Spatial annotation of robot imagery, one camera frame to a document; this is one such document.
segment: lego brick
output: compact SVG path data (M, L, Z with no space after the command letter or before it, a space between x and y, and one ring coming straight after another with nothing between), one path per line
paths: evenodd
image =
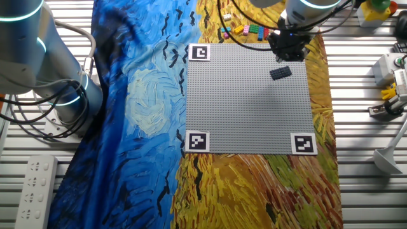
M230 27L227 27L227 30L230 32L230 31L231 31L231 28L230 28ZM222 32L226 32L223 27L221 28L221 31L222 31Z
M237 35L237 34L241 34L241 33L243 32L243 30L244 30L243 25L240 25L240 26L238 26L237 28L235 28L235 29L233 30L233 32Z
M262 41L263 36L264 36L264 28L262 26L259 26L259 34L258 34L257 40Z
M249 25L245 25L245 26L244 26L244 30L243 30L243 35L244 35L244 36L249 35L249 28L250 28Z
M259 32L259 26L258 25L250 25L249 32L258 33Z
M268 37L269 33L270 33L270 30L265 28L264 35L263 35L264 39L266 39Z
M292 75L290 67L280 67L278 69L274 69L270 71L270 76L272 76L273 80L279 80L285 77Z
M225 20L225 21L231 20L231 14L227 13L227 14L223 15L223 20Z

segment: lego baseplate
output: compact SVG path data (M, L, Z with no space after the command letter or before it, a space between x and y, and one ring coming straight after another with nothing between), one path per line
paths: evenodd
M293 75L274 81L270 71L285 66ZM188 62L186 130L210 133L210 153L316 154L305 63L211 44L210 61ZM189 149L205 144L199 136L186 139Z

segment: green lego brick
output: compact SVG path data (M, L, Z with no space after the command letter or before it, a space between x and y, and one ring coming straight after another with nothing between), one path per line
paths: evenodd
M258 33L259 32L259 26L258 25L250 25L249 32Z

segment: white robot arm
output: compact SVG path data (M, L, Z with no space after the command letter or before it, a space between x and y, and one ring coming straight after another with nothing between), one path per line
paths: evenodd
M0 36L0 94L34 90L42 98L58 95L48 102L64 123L80 119L77 132L83 134L102 104L102 91L89 78L94 40L82 68L58 35L43 0L2 0L0 34L6 35Z
M258 8L266 8L280 2L278 0L250 1ZM267 37L277 56L277 61L303 61L308 53L305 45L317 34L320 24L333 15L340 1L287 0L286 10L282 12L277 23L278 29L272 31Z

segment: white power strip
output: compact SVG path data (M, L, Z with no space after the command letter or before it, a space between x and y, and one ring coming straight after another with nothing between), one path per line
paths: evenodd
M18 206L16 229L47 227L57 165L58 160L54 156L30 157Z

